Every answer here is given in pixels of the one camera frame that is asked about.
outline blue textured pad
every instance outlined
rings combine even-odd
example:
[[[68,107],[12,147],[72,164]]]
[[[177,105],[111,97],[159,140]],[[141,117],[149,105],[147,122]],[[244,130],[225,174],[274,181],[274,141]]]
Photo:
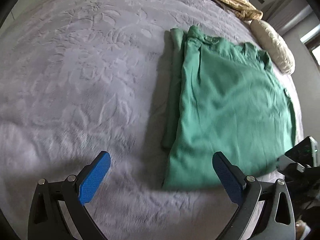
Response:
[[[82,205],[92,200],[104,176],[107,174],[110,165],[111,157],[110,154],[106,152],[80,184],[79,200]]]
[[[229,168],[225,165],[220,156],[215,153],[212,157],[212,166],[217,173],[224,189],[226,190],[230,200],[233,203],[241,206],[243,202],[242,185],[237,181],[236,177],[232,174]]]

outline white cushion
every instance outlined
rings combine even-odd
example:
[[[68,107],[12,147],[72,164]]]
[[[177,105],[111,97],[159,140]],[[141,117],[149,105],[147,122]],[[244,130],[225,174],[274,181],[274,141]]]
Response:
[[[261,47],[269,53],[280,71],[285,74],[292,74],[295,69],[294,56],[276,30],[262,20],[252,20],[250,28]]]

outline bedspread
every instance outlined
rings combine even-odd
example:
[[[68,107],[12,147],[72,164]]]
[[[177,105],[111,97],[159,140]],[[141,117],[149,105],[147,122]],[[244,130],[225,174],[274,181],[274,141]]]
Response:
[[[169,30],[192,25],[257,45],[249,26],[210,0],[43,0],[2,34],[0,207],[22,239],[38,180],[77,174],[101,150],[111,168],[86,208],[109,240],[218,236],[236,210],[221,187],[161,190]],[[298,142],[292,78],[274,72],[292,98]]]

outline green fabric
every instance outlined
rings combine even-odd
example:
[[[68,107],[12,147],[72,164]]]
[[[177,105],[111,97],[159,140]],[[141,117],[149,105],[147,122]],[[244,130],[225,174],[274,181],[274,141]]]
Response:
[[[220,184],[212,168],[217,151],[244,174],[273,171],[276,159],[293,147],[296,129],[292,102],[267,52],[207,36],[195,26],[187,35],[179,29],[171,34],[174,57],[163,146],[172,148],[163,188]]]

